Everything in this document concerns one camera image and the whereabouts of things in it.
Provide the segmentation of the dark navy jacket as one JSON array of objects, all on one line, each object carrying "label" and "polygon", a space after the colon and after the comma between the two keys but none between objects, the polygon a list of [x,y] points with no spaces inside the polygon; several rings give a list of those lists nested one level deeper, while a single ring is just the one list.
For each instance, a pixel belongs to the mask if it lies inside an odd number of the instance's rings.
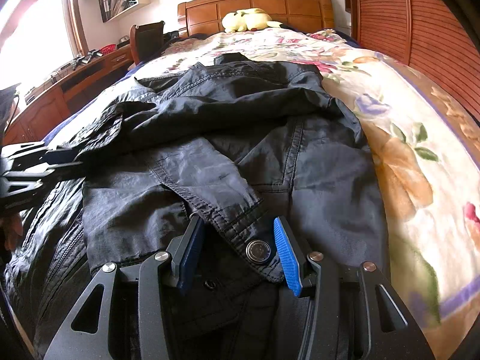
[{"label": "dark navy jacket", "polygon": [[296,359],[307,303],[284,283],[284,216],[337,263],[387,269],[387,226],[360,121],[318,69],[239,54],[129,78],[69,141],[89,175],[58,183],[24,217],[3,287],[42,359],[106,263],[139,263],[205,222],[191,291],[172,301],[181,359]]}]

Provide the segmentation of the wooden desk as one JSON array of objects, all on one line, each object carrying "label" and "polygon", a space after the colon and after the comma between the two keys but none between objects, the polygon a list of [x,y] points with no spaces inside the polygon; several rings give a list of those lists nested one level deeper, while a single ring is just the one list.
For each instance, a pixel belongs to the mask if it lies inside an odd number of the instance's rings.
[{"label": "wooden desk", "polygon": [[105,88],[120,80],[134,62],[129,46],[95,58],[44,90],[13,119],[6,145],[41,141],[64,120],[80,111]]}]

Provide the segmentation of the navy blue bed sheet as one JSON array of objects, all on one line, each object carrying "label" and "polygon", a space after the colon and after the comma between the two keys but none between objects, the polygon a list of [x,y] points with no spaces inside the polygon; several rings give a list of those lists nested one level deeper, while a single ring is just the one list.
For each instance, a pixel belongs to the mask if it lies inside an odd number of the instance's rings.
[{"label": "navy blue bed sheet", "polygon": [[133,76],[137,70],[144,65],[145,63],[139,63],[135,67],[128,69],[124,77],[104,89],[103,92],[89,104],[50,131],[46,137],[43,138],[46,145],[49,147],[61,145],[69,141],[84,127],[94,122],[117,96],[126,91],[128,85],[124,84],[124,81],[129,80],[129,77]]}]

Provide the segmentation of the window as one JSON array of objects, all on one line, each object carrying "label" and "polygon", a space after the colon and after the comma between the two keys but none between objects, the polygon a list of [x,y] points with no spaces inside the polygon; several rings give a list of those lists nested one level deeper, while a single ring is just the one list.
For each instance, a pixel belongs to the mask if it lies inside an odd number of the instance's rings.
[{"label": "window", "polygon": [[38,86],[73,59],[69,0],[1,0],[1,87]]}]

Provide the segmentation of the red bowl on desk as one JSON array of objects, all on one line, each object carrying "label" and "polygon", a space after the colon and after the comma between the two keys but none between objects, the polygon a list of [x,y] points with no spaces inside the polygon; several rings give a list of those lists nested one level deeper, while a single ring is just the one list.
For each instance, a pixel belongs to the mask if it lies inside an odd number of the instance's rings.
[{"label": "red bowl on desk", "polygon": [[103,55],[108,55],[116,50],[116,44],[110,44],[102,47],[99,52]]}]

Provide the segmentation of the wooden chair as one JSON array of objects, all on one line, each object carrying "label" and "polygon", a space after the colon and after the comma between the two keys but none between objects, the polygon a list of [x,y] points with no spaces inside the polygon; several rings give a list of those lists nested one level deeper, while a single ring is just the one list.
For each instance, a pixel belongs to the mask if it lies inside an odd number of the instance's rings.
[{"label": "wooden chair", "polygon": [[164,44],[165,22],[134,24],[130,29],[129,40],[133,61],[136,65],[147,61]]}]

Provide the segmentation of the floral bed blanket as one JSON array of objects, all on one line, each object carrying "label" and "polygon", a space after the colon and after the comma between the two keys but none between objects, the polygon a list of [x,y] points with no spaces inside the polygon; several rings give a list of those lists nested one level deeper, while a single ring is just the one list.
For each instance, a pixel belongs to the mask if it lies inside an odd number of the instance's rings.
[{"label": "floral bed blanket", "polygon": [[434,82],[337,33],[217,34],[168,47],[124,81],[181,73],[226,52],[315,65],[358,116],[385,199],[394,288],[437,359],[479,357],[479,129]]}]

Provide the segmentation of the yellow plush toy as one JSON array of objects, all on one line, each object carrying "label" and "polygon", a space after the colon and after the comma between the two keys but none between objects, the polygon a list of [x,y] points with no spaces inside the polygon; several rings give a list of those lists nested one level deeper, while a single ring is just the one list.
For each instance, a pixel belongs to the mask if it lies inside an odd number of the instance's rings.
[{"label": "yellow plush toy", "polygon": [[260,8],[230,12],[222,19],[221,24],[226,33],[259,31],[281,27],[281,22],[274,21],[266,11]]}]

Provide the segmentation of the wooden bed headboard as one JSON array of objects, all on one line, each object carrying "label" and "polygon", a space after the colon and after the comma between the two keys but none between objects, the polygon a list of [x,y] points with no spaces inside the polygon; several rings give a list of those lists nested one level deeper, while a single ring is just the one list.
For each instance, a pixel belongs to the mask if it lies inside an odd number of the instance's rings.
[{"label": "wooden bed headboard", "polygon": [[179,34],[187,38],[196,33],[223,32],[224,16],[248,8],[260,8],[273,20],[303,33],[335,27],[331,0],[192,0],[177,6]]}]

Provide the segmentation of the wooden louvered wardrobe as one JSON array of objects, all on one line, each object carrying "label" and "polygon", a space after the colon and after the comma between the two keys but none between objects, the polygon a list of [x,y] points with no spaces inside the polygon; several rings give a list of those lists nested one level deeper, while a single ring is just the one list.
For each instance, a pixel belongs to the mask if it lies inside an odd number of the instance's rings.
[{"label": "wooden louvered wardrobe", "polygon": [[442,0],[351,0],[363,47],[425,74],[479,117],[479,51]]}]

